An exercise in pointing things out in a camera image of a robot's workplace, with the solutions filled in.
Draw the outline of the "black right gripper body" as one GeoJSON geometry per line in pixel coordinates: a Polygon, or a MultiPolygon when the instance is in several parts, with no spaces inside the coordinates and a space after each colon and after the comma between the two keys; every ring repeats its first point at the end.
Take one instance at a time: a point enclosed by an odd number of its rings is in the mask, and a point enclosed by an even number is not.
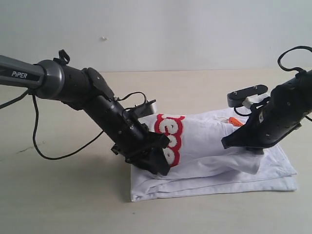
{"type": "Polygon", "coordinates": [[[311,112],[312,72],[307,71],[272,89],[269,102],[246,133],[244,147],[260,150],[276,145],[311,112]]]}

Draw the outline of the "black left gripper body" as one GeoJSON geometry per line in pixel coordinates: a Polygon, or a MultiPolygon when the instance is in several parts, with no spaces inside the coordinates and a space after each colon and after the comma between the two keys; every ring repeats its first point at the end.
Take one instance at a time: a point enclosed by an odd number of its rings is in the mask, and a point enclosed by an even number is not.
{"type": "Polygon", "coordinates": [[[148,133],[153,132],[145,123],[141,123],[134,108],[117,109],[111,112],[109,137],[115,143],[111,150],[125,157],[151,148],[147,144],[148,133]]]}

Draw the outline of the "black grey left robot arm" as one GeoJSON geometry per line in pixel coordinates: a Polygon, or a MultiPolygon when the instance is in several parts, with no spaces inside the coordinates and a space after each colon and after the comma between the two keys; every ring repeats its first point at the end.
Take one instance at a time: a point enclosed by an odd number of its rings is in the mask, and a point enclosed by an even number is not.
{"type": "Polygon", "coordinates": [[[66,52],[60,50],[58,54],[58,58],[36,64],[1,56],[1,85],[23,87],[33,99],[57,100],[83,110],[114,142],[114,154],[154,175],[167,175],[170,165],[164,149],[169,138],[139,121],[155,113],[155,101],[145,99],[138,106],[124,108],[98,71],[70,67],[66,52]]]}

